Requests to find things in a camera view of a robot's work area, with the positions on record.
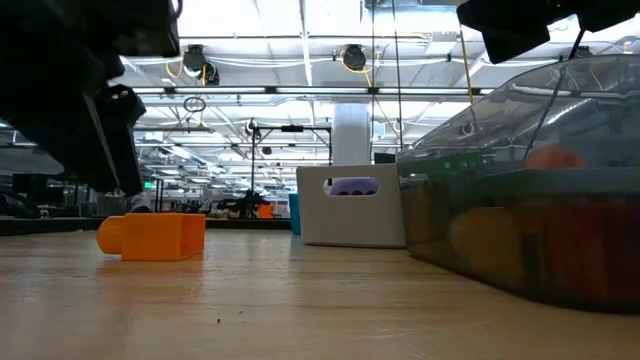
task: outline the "orange toy block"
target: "orange toy block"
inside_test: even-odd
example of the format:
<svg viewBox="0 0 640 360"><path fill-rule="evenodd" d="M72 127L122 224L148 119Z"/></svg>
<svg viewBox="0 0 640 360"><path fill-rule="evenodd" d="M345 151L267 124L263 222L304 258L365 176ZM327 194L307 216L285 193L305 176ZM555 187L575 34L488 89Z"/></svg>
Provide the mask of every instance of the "orange toy block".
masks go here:
<svg viewBox="0 0 640 360"><path fill-rule="evenodd" d="M98 228L98 246L122 260L183 260L204 250L205 223L198 214L111 216Z"/></svg>

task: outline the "table surface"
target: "table surface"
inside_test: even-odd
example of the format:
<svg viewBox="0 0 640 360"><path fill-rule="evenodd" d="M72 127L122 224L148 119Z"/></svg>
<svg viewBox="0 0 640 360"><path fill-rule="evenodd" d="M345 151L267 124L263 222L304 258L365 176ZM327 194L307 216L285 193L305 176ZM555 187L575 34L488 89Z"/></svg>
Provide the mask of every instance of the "table surface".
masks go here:
<svg viewBox="0 0 640 360"><path fill-rule="evenodd" d="M121 262L95 233L0 238L0 359L632 359L640 317L536 304L403 250L213 230Z"/></svg>

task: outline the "orange object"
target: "orange object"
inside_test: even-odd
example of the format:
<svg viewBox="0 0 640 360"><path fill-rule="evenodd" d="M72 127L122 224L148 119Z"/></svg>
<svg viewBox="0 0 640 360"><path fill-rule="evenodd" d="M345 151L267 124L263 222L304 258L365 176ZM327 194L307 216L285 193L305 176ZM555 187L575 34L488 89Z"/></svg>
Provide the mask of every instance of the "orange object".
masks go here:
<svg viewBox="0 0 640 360"><path fill-rule="evenodd" d="M204 250L205 222L199 214L111 216L98 229L98 246L122 260L183 260Z"/></svg>
<svg viewBox="0 0 640 360"><path fill-rule="evenodd" d="M576 169L586 165L577 154L557 143L533 150L524 163L527 169Z"/></svg>
<svg viewBox="0 0 640 360"><path fill-rule="evenodd" d="M273 219L273 205L258 205L258 218Z"/></svg>

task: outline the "transparent plastic container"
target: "transparent plastic container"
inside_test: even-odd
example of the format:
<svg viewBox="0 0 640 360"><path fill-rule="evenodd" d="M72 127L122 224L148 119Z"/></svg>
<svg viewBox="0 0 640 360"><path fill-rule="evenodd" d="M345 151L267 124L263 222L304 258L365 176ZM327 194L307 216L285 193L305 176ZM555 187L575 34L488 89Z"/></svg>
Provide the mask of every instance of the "transparent plastic container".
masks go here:
<svg viewBox="0 0 640 360"><path fill-rule="evenodd" d="M640 312L639 56L517 76L400 153L398 172L415 257L539 301Z"/></svg>

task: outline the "pillar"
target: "pillar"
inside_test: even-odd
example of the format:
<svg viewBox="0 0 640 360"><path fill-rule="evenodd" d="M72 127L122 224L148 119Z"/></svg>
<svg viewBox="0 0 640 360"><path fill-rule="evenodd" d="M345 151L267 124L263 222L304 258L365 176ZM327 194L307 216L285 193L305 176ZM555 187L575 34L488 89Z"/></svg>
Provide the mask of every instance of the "pillar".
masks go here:
<svg viewBox="0 0 640 360"><path fill-rule="evenodd" d="M371 164L371 119L368 104L335 104L333 165Z"/></svg>

